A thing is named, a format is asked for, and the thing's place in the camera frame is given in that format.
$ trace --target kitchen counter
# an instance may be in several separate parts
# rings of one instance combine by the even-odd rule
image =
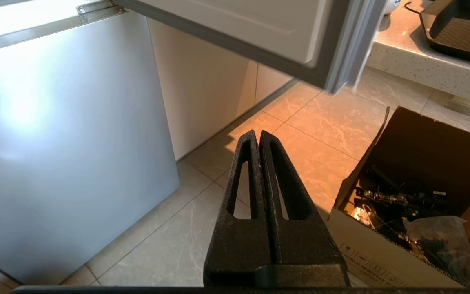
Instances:
[[[403,7],[380,24],[367,65],[414,82],[470,99],[470,61],[433,50],[420,26],[420,16]],[[409,7],[422,11],[431,2],[414,0]]]

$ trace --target cardboard box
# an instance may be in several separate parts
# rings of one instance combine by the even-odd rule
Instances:
[[[349,216],[346,205],[355,194],[359,176],[371,165],[398,183],[418,177],[428,188],[446,191],[450,214],[468,221],[470,238],[470,133],[397,108],[342,182],[328,221],[348,270],[373,287],[462,287],[445,272]]]

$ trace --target plastic bag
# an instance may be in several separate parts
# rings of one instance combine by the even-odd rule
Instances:
[[[414,254],[470,288],[470,244],[458,216],[435,216],[403,224]]]

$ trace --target refrigerator door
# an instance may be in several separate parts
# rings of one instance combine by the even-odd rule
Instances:
[[[0,48],[0,270],[57,284],[179,186],[146,17]]]
[[[114,0],[336,92],[355,83],[386,0]]]

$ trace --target beige tile floor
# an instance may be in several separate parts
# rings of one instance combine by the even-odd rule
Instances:
[[[67,285],[201,286],[202,266],[237,139],[266,130],[283,143],[322,218],[341,181],[377,133],[386,106],[401,105],[470,131],[470,118],[443,108],[448,94],[367,68],[336,96],[299,82],[270,97],[177,163],[181,187],[77,270]],[[247,172],[235,212],[249,218]],[[364,286],[351,277],[356,286]],[[15,285],[0,277],[0,293]]]

